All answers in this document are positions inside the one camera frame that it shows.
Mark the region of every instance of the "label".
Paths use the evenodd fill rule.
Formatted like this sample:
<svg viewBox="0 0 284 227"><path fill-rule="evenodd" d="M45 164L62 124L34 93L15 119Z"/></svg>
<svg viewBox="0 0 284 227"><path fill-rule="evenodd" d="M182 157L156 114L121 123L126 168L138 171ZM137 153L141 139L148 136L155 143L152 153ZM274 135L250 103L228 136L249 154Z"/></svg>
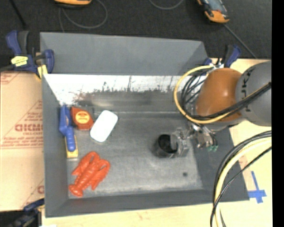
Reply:
<svg viewBox="0 0 284 227"><path fill-rule="evenodd" d="M76 121L80 124L85 124L89 121L90 116L85 111L79 111L76 113Z"/></svg>
<svg viewBox="0 0 284 227"><path fill-rule="evenodd" d="M15 56L11 59L11 63L16 67L27 65L28 57L26 56Z"/></svg>
<svg viewBox="0 0 284 227"><path fill-rule="evenodd" d="M5 134L0 136L0 148L43 147L42 101L39 100Z"/></svg>

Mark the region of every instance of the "gray metal surface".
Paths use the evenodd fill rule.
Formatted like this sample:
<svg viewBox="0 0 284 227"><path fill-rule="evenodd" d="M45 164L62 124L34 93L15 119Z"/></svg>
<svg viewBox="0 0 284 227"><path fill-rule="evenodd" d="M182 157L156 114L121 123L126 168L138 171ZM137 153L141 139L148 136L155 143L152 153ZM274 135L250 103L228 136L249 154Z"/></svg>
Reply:
<svg viewBox="0 0 284 227"><path fill-rule="evenodd" d="M88 131L76 130L79 157L67 159L64 137L58 130L62 102L57 100L53 88L47 82L47 79L54 77L55 75L48 75L43 80L47 217L183 206L212 201L216 169L226 152L233 147L228 130L217 134L220 146L212 154L206 150L191 148L186 157L157 158L151 151L157 137L162 133L172 133L178 127L187 126L187 120L177 112L170 99L172 90L144 93L123 91L114 92L115 96L105 91L96 91L93 94L77 92L80 97L64 91L77 99L74 101L75 106L88 109L94 119L105 109L112 110L119 116L114 130L104 143L96 143L89 137ZM71 172L80 158L90 151L96 151L112 167L95 191L88 188L84 191L83 198L75 198L68 191L68 184L75 179ZM239 185L234 190L228 190L227 199L248 199L243 180L237 183Z"/></svg>
<svg viewBox="0 0 284 227"><path fill-rule="evenodd" d="M182 75L207 58L203 42L68 33L40 33L41 51L54 51L53 73Z"/></svg>
<svg viewBox="0 0 284 227"><path fill-rule="evenodd" d="M119 119L108 139L99 143L88 131L75 131L79 146L77 161L67 162L73 170L79 159L91 151L108 160L111 168L95 191L84 191L84 198L146 192L202 189L192 148L186 157L158 158L152 147L158 137L171 134L176 127L186 128L186 120L177 112L117 113ZM76 176L68 174L69 183Z"/></svg>

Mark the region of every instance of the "black cable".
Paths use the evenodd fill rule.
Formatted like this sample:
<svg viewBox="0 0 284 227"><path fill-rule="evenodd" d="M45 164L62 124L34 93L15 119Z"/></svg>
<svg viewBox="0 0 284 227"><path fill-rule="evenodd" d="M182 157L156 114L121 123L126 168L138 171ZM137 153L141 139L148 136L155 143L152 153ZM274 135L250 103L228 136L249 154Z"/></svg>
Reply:
<svg viewBox="0 0 284 227"><path fill-rule="evenodd" d="M210 226L213 226L213 218L214 218L214 213L217 209L217 206L222 198L222 196L225 194L226 190L229 188L229 186L231 185L231 183L245 170L247 169L250 165L252 165L253 163L255 163L257 160L259 160L263 155L265 155L266 153L268 153L269 151L271 151L272 147L269 147L268 149L266 149L265 151L263 151L261 154L259 154L256 158L254 158L251 162L249 162L245 167L243 167L236 175L234 175L230 181L223 187L221 193L219 194L219 196L217 197L216 201L213 203L213 210L210 216Z"/></svg>
<svg viewBox="0 0 284 227"><path fill-rule="evenodd" d="M171 6L171 7L161 7L161 6L158 6L156 5L152 0L149 0L149 2L155 6L156 8L158 9L162 9L162 10L170 10L170 9L175 9L177 8L184 0L180 0L180 2L178 2L176 5L174 6ZM242 45L243 47L255 58L257 59L257 57L255 56L255 54L244 44L244 42L226 25L226 24L223 24L224 27L230 32L230 34L232 36L234 36Z"/></svg>
<svg viewBox="0 0 284 227"><path fill-rule="evenodd" d="M16 12L18 18L19 18L20 21L21 21L22 27L23 27L23 29L25 30L25 29L27 28L27 24L25 23L24 19L22 18L22 15L21 15L21 13L19 12L19 10L18 10L18 8L17 8L17 6L16 6L14 0L9 0L9 2L10 2L11 5L13 6L14 11Z"/></svg>
<svg viewBox="0 0 284 227"><path fill-rule="evenodd" d="M187 112L187 111L185 111L185 112L191 118L198 119L198 120L208 120L208 119L216 118L216 117L223 115L223 114L226 114L226 113L229 113L229 114L227 114L225 117L229 117L229 116L235 114L236 112L238 112L239 110L241 110L242 108L246 107L248 104L253 102L255 99L257 99L259 96L264 94L270 88L271 88L271 82L269 82L268 84L263 86L259 91L254 92L252 95L249 95L249 96L245 97L244 99L240 100L239 102L233 104L232 106L230 106L226 109L223 109L223 110L221 110L217 113L213 113L211 115L199 116L199 115L192 115L190 112Z"/></svg>
<svg viewBox="0 0 284 227"><path fill-rule="evenodd" d="M104 25L108 19L108 11L107 11L107 8L106 6L104 5L103 2L101 2L100 0L96 0L98 3L100 3L100 5L104 8L105 10L105 18L103 19L103 21L97 25L93 25L93 26L84 26L84 25L81 25L81 24L78 24L76 23L75 21L73 21L69 16L68 14L66 13L65 9L64 8L59 8L59 11L58 11L58 18L59 18L59 24L60 24L60 27L61 27L61 30L64 32L64 28L63 28L63 25L62 25L62 20L61 20L61 11L63 12L64 16L67 18L67 20L69 22L71 22L73 25L79 27L79 28L83 28L83 29L94 29L94 28L99 28L100 26Z"/></svg>
<svg viewBox="0 0 284 227"><path fill-rule="evenodd" d="M195 74L193 74L191 76L191 78L186 82L184 88L182 89L181 92L181 98L180 98L180 103L181 106L183 108L183 110L185 111L185 113L190 116L191 118L194 119L198 119L198 120L208 120L208 119L212 119L212 118L216 118L220 115L225 115L225 117L229 117L233 114L235 114L236 112L240 111L241 109L243 109L244 107L246 107L248 104L250 104L251 102L253 102L255 99L257 99L259 96L261 96L262 94L264 94L266 91L268 91L271 88L271 82L267 83L266 85L264 85L261 89L259 89L258 91L252 93L251 95L248 95L247 97L245 97L244 99L240 100L239 102L229 106L228 108L225 108L219 112L213 113L211 115L207 115L207 116L199 116L199 115L192 115L187 109L186 109L186 103L189 102L189 100L193 99L194 97L196 97L197 93L193 94L191 96L191 98L188 100L188 102L185 102L185 98L186 98L186 93L188 90L192 91L193 89L195 89L195 86L190 87L190 84L193 83L193 80L196 77L196 74L199 75L200 72L196 72Z"/></svg>
<svg viewBox="0 0 284 227"><path fill-rule="evenodd" d="M257 59L257 57L255 56L255 54L247 47L247 45L245 45L245 43L226 25L223 24L224 27L244 46L244 48L246 50L248 50L248 52L255 58Z"/></svg>
<svg viewBox="0 0 284 227"><path fill-rule="evenodd" d="M243 142L239 143L238 145L236 145L234 148L232 148L227 154L226 156L223 158L222 162L220 163L217 173L216 173L216 179L214 181L214 186L218 183L219 180L219 176L221 174L221 172L223 171L225 165L227 164L228 161L230 161L231 158L233 158L241 149L243 149L247 144L255 141L255 140L260 140L263 138L267 138L267 137L271 137L272 136L272 131L265 131L262 133L259 133L257 135L254 135L246 140L244 140Z"/></svg>

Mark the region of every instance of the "blue tape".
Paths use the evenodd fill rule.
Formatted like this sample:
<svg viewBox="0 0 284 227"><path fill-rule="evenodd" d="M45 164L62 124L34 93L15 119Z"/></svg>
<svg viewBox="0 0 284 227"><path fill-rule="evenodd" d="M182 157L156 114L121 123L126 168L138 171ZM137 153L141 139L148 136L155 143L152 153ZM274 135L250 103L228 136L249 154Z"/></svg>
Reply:
<svg viewBox="0 0 284 227"><path fill-rule="evenodd" d="M254 171L251 171L252 179L255 182L256 190L248 191L249 198L256 198L257 203L263 203L263 197L266 197L265 190L260 190Z"/></svg>

